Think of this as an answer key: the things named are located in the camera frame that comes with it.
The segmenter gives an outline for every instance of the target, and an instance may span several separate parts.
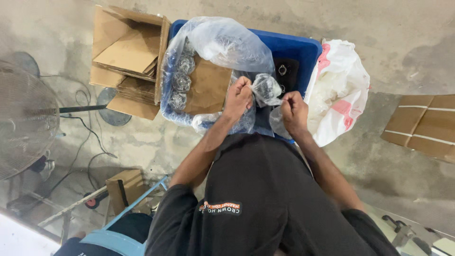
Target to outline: metal frame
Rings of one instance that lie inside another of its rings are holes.
[[[88,234],[84,239],[80,241],[80,243],[87,243],[102,246],[104,248],[113,250],[117,253],[120,253],[123,256],[139,256],[144,255],[145,252],[145,245],[147,243],[144,242],[143,244],[139,243],[138,241],[125,236],[123,234],[115,233],[112,231],[107,230],[110,228],[117,220],[119,220],[125,213],[129,212],[136,206],[139,202],[141,202],[145,197],[148,196],[154,189],[156,189],[159,185],[161,185],[164,190],[167,190],[167,186],[164,184],[164,181],[167,179],[167,175],[165,175],[160,181],[158,181],[154,186],[152,186],[149,190],[147,190],[143,195],[141,195],[136,201],[134,201],[130,206],[126,207],[117,217],[111,220],[106,226],[104,226],[100,230],[94,230],[90,234]]]

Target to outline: brown cardboard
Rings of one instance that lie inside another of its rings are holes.
[[[232,69],[217,66],[194,56],[196,67],[190,74],[191,86],[187,93],[184,112],[192,115],[222,111]]]
[[[120,95],[116,95],[107,105],[107,108],[149,120],[155,119],[160,111],[159,106],[144,104]]]
[[[433,95],[404,95],[398,106],[429,106]]]
[[[117,42],[122,36],[127,34],[129,31],[134,30],[136,26],[161,26],[159,34],[159,49],[158,49],[158,57],[157,57],[157,64],[155,68],[158,70],[154,70],[154,74],[152,75],[152,79],[150,81],[156,81],[157,84],[161,81],[161,72],[159,71],[159,67],[161,66],[161,62],[164,57],[164,53],[167,48],[167,37],[169,33],[169,27],[171,23],[169,20],[163,16],[159,17],[156,15],[138,13],[134,11],[125,10],[119,7],[111,6],[110,10],[103,9],[103,7],[97,5],[95,9],[95,18],[94,18],[94,30],[93,30],[93,48],[92,48],[92,60],[98,57],[105,49],[113,45]],[[150,72],[149,66],[145,68],[145,70]],[[92,62],[92,67],[90,71],[90,84],[92,85],[101,85],[105,87],[116,87],[119,85],[124,79],[126,72],[124,71],[113,71],[108,70],[101,65]],[[161,95],[159,86],[155,87],[154,91],[155,95]],[[159,105],[160,98],[155,97],[153,99],[155,105]],[[141,106],[140,110],[136,110],[131,106],[115,106],[117,111],[128,113],[130,110],[133,113],[141,113],[144,108]]]
[[[403,96],[381,138],[455,163],[455,95]]]
[[[118,69],[144,73],[158,57],[161,27],[138,24],[93,61]]]
[[[146,191],[140,170],[125,170],[106,180],[114,213],[118,215]]]

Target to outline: flattened cardboard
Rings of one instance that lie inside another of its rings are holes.
[[[433,95],[404,95],[398,106],[429,106],[433,100]]]
[[[232,69],[217,66],[194,56],[196,67],[190,74],[191,86],[187,93],[184,112],[192,115],[222,111]]]
[[[159,106],[144,104],[120,95],[116,95],[107,105],[107,108],[149,120],[155,119],[160,111]]]
[[[445,161],[453,161],[454,153],[454,146],[437,142],[434,140],[429,140],[425,138],[419,137],[412,137],[412,139],[408,143],[408,148],[415,149],[420,151],[430,157],[434,157],[437,159],[445,160]]]
[[[130,30],[132,20],[121,18],[113,13],[103,10],[100,5],[95,6],[93,26],[93,45],[91,59],[95,59],[104,49],[116,42],[122,35]],[[103,68],[95,63],[90,69],[90,84],[105,87],[115,87],[120,84],[125,76]]]
[[[143,73],[158,57],[161,27],[140,24],[107,47],[93,61]]]
[[[381,138],[418,150],[430,157],[455,163],[455,146],[444,143],[444,141],[455,143],[455,112],[444,110],[455,109],[455,95],[403,96],[399,105],[427,106],[429,108],[397,108],[385,130],[411,134],[412,136],[384,131]]]
[[[430,104],[430,108],[455,109],[455,95],[436,95]]]
[[[413,134],[455,142],[455,112],[427,110]]]
[[[140,170],[125,170],[106,180],[114,213],[118,215],[146,191]]]

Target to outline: man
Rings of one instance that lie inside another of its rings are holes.
[[[250,85],[241,77],[229,89],[221,117],[175,171],[145,255],[399,255],[307,131],[299,92],[283,97],[281,112],[313,173],[286,141],[226,137],[251,107]],[[209,169],[198,202],[193,191]]]

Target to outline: white surface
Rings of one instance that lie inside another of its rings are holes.
[[[0,215],[0,255],[49,256],[60,245],[12,219]]]

